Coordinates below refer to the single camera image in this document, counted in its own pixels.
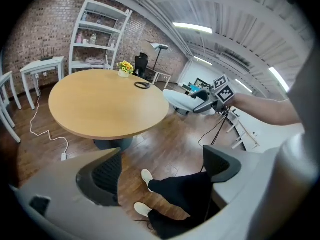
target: round wooden table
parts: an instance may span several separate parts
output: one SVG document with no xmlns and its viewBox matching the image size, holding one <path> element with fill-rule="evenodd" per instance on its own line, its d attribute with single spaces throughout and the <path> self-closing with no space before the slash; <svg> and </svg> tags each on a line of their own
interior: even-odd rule
<svg viewBox="0 0 320 240">
<path fill-rule="evenodd" d="M 160 123 L 169 103 L 160 89 L 135 87 L 145 80 L 118 71 L 92 69 L 73 73 L 52 89 L 49 109 L 68 132 L 93 139 L 99 149 L 129 147 L 133 136 Z"/>
</svg>

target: human arm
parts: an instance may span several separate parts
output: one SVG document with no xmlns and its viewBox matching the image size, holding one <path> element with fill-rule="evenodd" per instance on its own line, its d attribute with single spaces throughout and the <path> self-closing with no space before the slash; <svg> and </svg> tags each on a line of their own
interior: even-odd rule
<svg viewBox="0 0 320 240">
<path fill-rule="evenodd" d="M 276 101 L 236 93 L 227 105 L 234 106 L 269 125 L 288 126 L 301 122 L 294 106 L 288 99 Z"/>
</svg>

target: white shoe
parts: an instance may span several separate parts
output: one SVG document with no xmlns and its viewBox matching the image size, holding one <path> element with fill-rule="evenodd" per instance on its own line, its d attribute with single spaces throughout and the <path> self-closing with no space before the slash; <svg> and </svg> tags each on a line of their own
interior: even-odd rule
<svg viewBox="0 0 320 240">
<path fill-rule="evenodd" d="M 146 183 L 146 186 L 147 186 L 147 187 L 148 187 L 148 185 L 149 185 L 149 182 L 154 179 L 154 177 L 152 177 L 152 175 L 151 175 L 151 172 L 148 171 L 147 169 L 143 169 L 143 170 L 141 171 L 141 177 L 142 177 L 142 179 L 144 180 L 144 182 Z"/>
<path fill-rule="evenodd" d="M 148 214 L 152 211 L 152 209 L 142 202 L 136 202 L 133 207 L 138 214 L 145 217 L 148 217 Z"/>
</svg>

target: ceiling light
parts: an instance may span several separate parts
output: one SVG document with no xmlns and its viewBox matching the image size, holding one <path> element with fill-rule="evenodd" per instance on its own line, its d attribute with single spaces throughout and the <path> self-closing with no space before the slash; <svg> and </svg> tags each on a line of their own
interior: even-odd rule
<svg viewBox="0 0 320 240">
<path fill-rule="evenodd" d="M 195 58 L 198 62 L 204 62 L 204 63 L 207 63 L 207 64 L 209 64 L 210 66 L 212 66 L 212 64 L 211 64 L 210 62 L 205 61 L 205 60 L 202 59 L 202 58 L 198 58 L 198 57 L 196 57 L 196 56 L 194 56 L 194 58 Z"/>
<path fill-rule="evenodd" d="M 192 24 L 186 24 L 186 23 L 177 23 L 174 22 L 173 25 L 175 25 L 178 28 L 186 28 L 186 29 L 192 29 L 192 30 L 199 30 L 203 32 L 207 32 L 212 34 L 212 29 L 205 27 L 205 26 L 198 26 L 198 25 L 192 25 Z"/>
<path fill-rule="evenodd" d="M 274 67 L 270 67 L 269 70 L 271 71 L 271 73 L 275 76 L 275 78 L 279 81 L 279 83 L 282 85 L 282 87 L 284 88 L 284 90 L 286 92 L 289 91 L 289 86 L 287 85 L 287 83 L 285 82 L 285 80 L 282 78 L 282 76 L 278 73 L 278 71 L 275 70 Z"/>
<path fill-rule="evenodd" d="M 240 85 L 242 85 L 244 88 L 246 88 L 250 93 L 252 93 L 252 90 L 250 90 L 248 87 L 246 87 L 242 82 L 240 82 L 238 79 L 235 80 L 238 82 Z"/>
</svg>

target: brick wall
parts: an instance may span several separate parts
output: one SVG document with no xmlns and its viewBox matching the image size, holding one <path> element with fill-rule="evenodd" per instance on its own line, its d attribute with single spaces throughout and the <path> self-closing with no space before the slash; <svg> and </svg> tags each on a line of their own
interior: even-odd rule
<svg viewBox="0 0 320 240">
<path fill-rule="evenodd" d="M 3 55 L 3 73 L 12 71 L 14 84 L 18 94 L 24 92 L 20 70 L 27 64 L 41 58 L 42 49 L 55 48 L 55 56 L 65 56 L 64 74 L 68 75 L 69 49 L 74 26 L 85 0 L 34 0 L 17 22 L 8 38 Z M 113 0 L 95 0 L 119 10 L 126 11 L 127 7 Z M 88 13 L 87 21 L 97 22 L 96 15 Z M 102 24 L 114 26 L 115 22 L 100 17 Z M 85 39 L 90 39 L 92 31 L 81 30 Z M 110 36 L 97 32 L 96 44 L 106 44 Z M 178 47 L 154 24 L 133 12 L 126 26 L 120 43 L 115 62 L 126 60 L 134 64 L 135 56 L 139 55 L 143 40 L 168 45 L 169 49 L 162 51 L 157 69 L 172 75 L 176 82 L 182 72 L 187 58 Z M 85 60 L 89 56 L 104 58 L 105 51 L 90 48 L 74 48 L 73 60 Z M 149 56 L 149 66 L 155 63 L 155 57 Z M 29 87 L 33 82 L 28 77 Z M 49 71 L 47 77 L 40 75 L 39 85 L 44 86 L 58 81 L 56 70 Z"/>
</svg>

